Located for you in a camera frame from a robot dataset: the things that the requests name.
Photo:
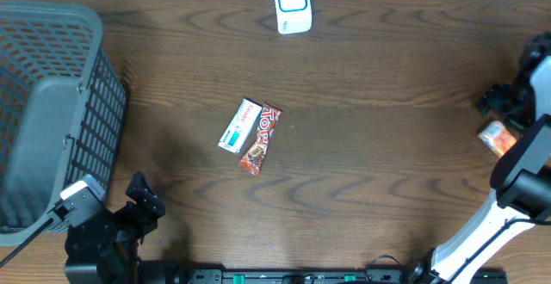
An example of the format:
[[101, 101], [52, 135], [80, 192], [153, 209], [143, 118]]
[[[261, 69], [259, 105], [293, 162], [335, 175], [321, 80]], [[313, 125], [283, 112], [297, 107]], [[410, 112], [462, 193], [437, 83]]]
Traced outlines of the orange tissue pack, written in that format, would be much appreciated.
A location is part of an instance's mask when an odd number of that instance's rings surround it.
[[498, 120], [491, 121], [478, 133], [478, 138], [498, 157], [502, 157], [517, 142], [505, 125]]

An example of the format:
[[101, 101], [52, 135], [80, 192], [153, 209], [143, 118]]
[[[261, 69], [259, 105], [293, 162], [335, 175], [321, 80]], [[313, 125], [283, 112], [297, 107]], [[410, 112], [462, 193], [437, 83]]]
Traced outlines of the white Panadol box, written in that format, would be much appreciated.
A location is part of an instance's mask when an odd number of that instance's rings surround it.
[[222, 134], [218, 147], [234, 154], [240, 153], [261, 110], [261, 105], [244, 99]]

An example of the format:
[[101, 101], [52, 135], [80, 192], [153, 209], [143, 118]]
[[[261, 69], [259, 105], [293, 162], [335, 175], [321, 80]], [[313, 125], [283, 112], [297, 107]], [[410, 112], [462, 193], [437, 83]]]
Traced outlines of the red Top candy wrapper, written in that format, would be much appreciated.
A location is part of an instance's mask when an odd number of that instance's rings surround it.
[[269, 143], [282, 111], [264, 103], [257, 126], [257, 139], [243, 155], [239, 165], [254, 176], [258, 176], [269, 149]]

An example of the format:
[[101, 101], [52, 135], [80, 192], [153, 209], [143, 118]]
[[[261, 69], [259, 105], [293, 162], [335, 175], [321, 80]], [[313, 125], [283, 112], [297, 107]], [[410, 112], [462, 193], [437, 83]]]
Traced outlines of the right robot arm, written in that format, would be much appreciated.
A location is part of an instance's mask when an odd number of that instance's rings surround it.
[[510, 83], [494, 84], [477, 102], [483, 115], [495, 114], [486, 132], [518, 138], [504, 149], [490, 177], [482, 207], [447, 242], [429, 251], [405, 283], [469, 283], [502, 247], [536, 225], [550, 224], [550, 34], [531, 39]]

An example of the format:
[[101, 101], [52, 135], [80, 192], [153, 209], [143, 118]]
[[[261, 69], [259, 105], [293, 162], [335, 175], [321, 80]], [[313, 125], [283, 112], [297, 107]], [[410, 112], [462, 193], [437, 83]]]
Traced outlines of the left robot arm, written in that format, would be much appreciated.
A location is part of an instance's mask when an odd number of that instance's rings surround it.
[[138, 247], [158, 228], [165, 204], [138, 171], [126, 189], [130, 199], [116, 212], [102, 202], [104, 192], [94, 177], [61, 193], [69, 224], [65, 240], [65, 275], [70, 283], [184, 283], [176, 262], [144, 261]]

